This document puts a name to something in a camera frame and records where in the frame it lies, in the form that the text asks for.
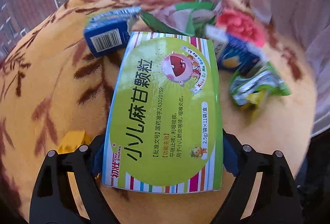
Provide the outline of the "right sheer curtain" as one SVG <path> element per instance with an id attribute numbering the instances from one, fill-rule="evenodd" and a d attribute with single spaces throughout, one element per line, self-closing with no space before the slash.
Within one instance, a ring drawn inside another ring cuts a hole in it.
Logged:
<path id="1" fill-rule="evenodd" d="M 312 136 L 329 130 L 329 0 L 245 0 L 264 23 L 296 39 L 316 77 Z"/>

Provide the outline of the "green white carton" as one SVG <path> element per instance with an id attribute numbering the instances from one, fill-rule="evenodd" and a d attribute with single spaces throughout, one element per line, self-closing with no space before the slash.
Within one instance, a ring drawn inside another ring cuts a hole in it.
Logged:
<path id="1" fill-rule="evenodd" d="M 205 26 L 215 24 L 223 9 L 223 0 L 195 0 L 153 12 L 143 10 L 140 17 L 153 32 L 202 38 Z"/>

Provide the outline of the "yellow toy block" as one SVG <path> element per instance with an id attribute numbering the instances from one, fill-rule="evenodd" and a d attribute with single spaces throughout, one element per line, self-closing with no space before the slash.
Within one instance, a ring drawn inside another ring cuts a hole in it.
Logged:
<path id="1" fill-rule="evenodd" d="M 89 145 L 91 138 L 86 131 L 69 131 L 61 140 L 57 149 L 58 154 L 71 153 L 77 150 L 81 145 Z"/>

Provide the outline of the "green medicine box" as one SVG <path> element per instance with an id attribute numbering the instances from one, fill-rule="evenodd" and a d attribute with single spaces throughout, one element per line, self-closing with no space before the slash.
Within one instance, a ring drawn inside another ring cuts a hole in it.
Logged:
<path id="1" fill-rule="evenodd" d="M 213 43 L 134 32 L 108 117 L 102 183 L 144 193 L 219 190 L 220 85 Z"/>

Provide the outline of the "floral plush blanket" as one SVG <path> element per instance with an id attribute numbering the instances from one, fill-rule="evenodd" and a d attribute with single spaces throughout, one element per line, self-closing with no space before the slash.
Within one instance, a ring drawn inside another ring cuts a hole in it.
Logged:
<path id="1" fill-rule="evenodd" d="M 34 183 L 46 153 L 68 131 L 91 137 L 104 133 L 123 58 L 118 50 L 94 58 L 83 38 L 93 13 L 125 6 L 151 12 L 194 0 L 67 0 L 30 31 L 1 63 L 1 198 L 23 219 L 29 218 Z M 243 0 L 225 0 L 253 19 Z M 261 115 L 247 123 L 231 101 L 231 74 L 220 72 L 224 129 L 259 152 L 284 153 L 293 174 L 309 146 L 317 91 L 313 71 L 301 45 L 261 25 L 267 58 L 291 90 L 270 98 Z"/>

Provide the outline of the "green foil wrapper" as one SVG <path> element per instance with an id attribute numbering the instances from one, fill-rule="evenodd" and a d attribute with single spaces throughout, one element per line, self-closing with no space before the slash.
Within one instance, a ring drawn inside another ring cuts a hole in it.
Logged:
<path id="1" fill-rule="evenodd" d="M 268 96 L 289 96 L 291 91 L 273 64 L 267 62 L 250 77 L 236 71 L 229 93 L 236 105 L 258 108 Z"/>

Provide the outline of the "blue white medicine box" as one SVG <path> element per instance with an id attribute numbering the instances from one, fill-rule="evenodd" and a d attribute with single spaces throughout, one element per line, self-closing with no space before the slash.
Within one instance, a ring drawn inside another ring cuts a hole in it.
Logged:
<path id="1" fill-rule="evenodd" d="M 205 26 L 205 37 L 212 41 L 218 69 L 239 71 L 246 76 L 258 70 L 267 60 L 261 49 L 215 26 Z"/>

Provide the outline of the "blue barcode carton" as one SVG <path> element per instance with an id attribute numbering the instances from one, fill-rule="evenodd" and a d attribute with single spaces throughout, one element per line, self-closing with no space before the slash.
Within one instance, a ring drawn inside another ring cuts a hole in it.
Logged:
<path id="1" fill-rule="evenodd" d="M 99 58 L 114 50 L 125 48 L 140 13 L 141 7 L 132 6 L 93 16 L 83 30 L 91 54 Z"/>

